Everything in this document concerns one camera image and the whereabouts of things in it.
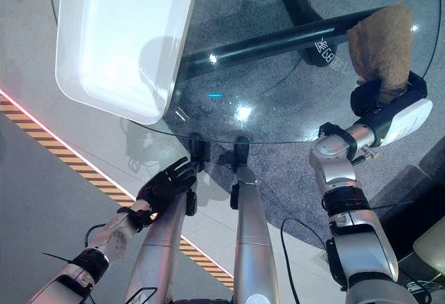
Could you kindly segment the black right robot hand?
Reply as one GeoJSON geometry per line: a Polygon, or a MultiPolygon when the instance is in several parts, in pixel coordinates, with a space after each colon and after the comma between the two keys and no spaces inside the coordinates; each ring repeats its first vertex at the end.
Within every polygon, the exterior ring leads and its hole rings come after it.
{"type": "Polygon", "coordinates": [[[367,81],[350,96],[351,109],[359,118],[356,123],[373,132],[371,147],[388,145],[416,131],[432,110],[426,82],[414,72],[409,73],[405,91],[389,104],[378,104],[381,84],[380,79],[367,81]]]}

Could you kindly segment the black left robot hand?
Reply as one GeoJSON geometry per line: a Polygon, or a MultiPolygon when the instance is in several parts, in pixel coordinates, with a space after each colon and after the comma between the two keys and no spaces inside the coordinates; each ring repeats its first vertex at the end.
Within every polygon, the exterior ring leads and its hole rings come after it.
{"type": "Polygon", "coordinates": [[[194,166],[182,157],[144,184],[136,199],[147,202],[153,214],[162,214],[177,195],[191,190],[196,180],[194,166]]]}

